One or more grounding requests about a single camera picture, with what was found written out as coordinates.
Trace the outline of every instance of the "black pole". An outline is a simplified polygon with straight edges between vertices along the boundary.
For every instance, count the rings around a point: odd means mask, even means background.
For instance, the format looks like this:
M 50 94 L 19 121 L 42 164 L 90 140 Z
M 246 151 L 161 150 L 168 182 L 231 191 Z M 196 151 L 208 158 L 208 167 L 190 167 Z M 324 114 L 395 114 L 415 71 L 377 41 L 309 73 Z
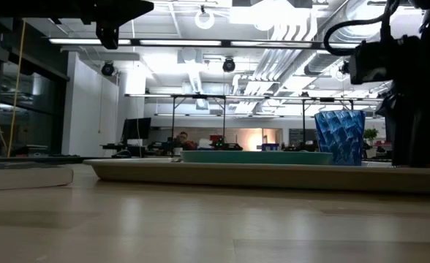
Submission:
M 302 102 L 303 102 L 303 146 L 306 148 L 306 116 L 305 116 L 306 110 L 304 109 L 304 104 L 306 100 L 303 99 Z
M 173 97 L 173 122 L 171 124 L 171 157 L 174 156 L 174 111 L 176 110 L 176 96 Z
M 225 102 L 223 103 L 223 142 L 225 142 L 225 118 L 227 115 L 227 99 L 224 98 Z

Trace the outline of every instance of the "white wall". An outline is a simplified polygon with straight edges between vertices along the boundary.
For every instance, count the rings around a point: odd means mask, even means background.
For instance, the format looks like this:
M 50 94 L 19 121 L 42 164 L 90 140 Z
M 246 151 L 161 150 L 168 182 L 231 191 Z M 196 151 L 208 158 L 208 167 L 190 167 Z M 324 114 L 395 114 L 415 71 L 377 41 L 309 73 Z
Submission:
M 63 154 L 100 157 L 100 145 L 116 141 L 118 86 L 69 53 Z
M 118 117 L 116 122 L 116 142 L 121 140 L 124 121 L 128 118 L 143 117 L 144 98 L 126 97 L 125 93 L 145 93 L 145 78 L 136 78 L 145 76 L 138 70 L 129 70 L 119 74 L 119 95 L 118 95 Z

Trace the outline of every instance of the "ceiling light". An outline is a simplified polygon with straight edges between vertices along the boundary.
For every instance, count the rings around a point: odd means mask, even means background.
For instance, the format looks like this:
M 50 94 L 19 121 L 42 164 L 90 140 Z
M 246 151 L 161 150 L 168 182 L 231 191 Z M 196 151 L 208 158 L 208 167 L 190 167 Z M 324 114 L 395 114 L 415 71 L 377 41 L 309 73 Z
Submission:
M 171 113 L 155 113 L 155 116 L 171 116 L 173 117 L 173 114 Z M 175 114 L 174 116 L 186 116 L 185 114 Z
M 125 94 L 125 96 L 145 97 L 145 98 L 170 98 L 168 94 Z
M 311 48 L 311 42 L 299 41 L 232 41 L 233 47 Z
M 294 8 L 287 0 L 258 1 L 250 7 L 231 7 L 230 23 L 261 24 L 265 28 L 277 24 L 298 25 L 310 12 L 307 8 Z
M 144 46 L 221 46 L 217 40 L 166 40 L 166 39 L 142 39 L 140 45 Z
M 226 96 L 227 99 L 265 99 L 265 96 Z
M 358 98 L 357 100 L 358 101 L 364 101 L 364 102 L 381 102 L 382 101 L 382 99 L 371 99 L 371 98 L 363 98 L 363 99 Z
M 49 39 L 51 44 L 57 45 L 102 45 L 99 39 Z M 118 40 L 120 45 L 130 45 L 129 39 Z
M 205 21 L 205 22 L 200 21 L 200 16 L 202 14 L 208 15 L 207 21 Z M 197 14 L 195 15 L 194 20 L 195 20 L 195 24 L 201 29 L 209 29 L 212 26 L 214 26 L 214 24 L 215 24 L 215 16 L 212 12 L 210 12 L 208 10 L 207 11 L 204 10 L 204 12 L 202 12 L 202 10 L 199 10 L 199 12 L 197 12 Z
M 217 114 L 188 114 L 186 116 L 191 116 L 191 117 L 222 117 L 223 115 L 217 115 Z

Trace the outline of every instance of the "security camera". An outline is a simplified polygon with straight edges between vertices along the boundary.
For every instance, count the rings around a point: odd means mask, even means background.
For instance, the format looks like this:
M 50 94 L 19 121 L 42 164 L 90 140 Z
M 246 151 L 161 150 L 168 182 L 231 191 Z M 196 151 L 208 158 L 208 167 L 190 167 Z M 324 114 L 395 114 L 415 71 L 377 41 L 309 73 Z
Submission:
M 112 61 L 106 61 L 105 65 L 101 68 L 101 73 L 104 76 L 111 77 L 114 74 L 114 66 Z
M 226 58 L 223 63 L 223 71 L 224 72 L 233 72 L 236 68 L 236 64 L 233 61 L 233 58 Z

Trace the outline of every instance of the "black metal frame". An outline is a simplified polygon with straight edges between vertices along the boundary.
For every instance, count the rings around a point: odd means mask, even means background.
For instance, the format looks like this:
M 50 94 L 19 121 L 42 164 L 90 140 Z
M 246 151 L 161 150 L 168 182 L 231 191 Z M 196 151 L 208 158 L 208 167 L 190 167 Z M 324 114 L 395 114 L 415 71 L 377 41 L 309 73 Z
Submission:
M 204 94 L 175 94 L 171 95 L 173 98 L 173 112 L 172 112 L 172 123 L 171 123 L 171 138 L 174 138 L 174 122 L 175 122 L 175 111 L 176 108 L 182 103 L 180 102 L 178 105 L 176 105 L 176 98 L 191 98 L 191 99 L 223 99 L 224 100 L 224 106 L 223 106 L 223 140 L 225 139 L 225 121 L 226 121 L 226 105 L 227 105 L 227 98 L 225 95 L 204 95 Z
M 172 112 L 172 124 L 171 124 L 171 137 L 174 138 L 174 122 L 175 122 L 175 110 L 180 105 L 176 105 L 176 98 L 192 98 L 192 99 L 223 99 L 223 138 L 225 138 L 225 124 L 226 124 L 226 104 L 227 104 L 227 95 L 205 95 L 205 94 L 172 94 L 169 95 L 173 98 L 173 112 Z M 259 99 L 270 99 L 269 96 L 259 96 Z M 319 102 L 349 102 L 351 106 L 351 110 L 354 110 L 355 103 L 354 101 L 366 101 L 366 99 L 362 98 L 333 98 L 333 97 L 291 97 L 291 100 L 301 100 L 301 104 L 303 106 L 303 143 L 306 144 L 306 101 L 319 101 Z

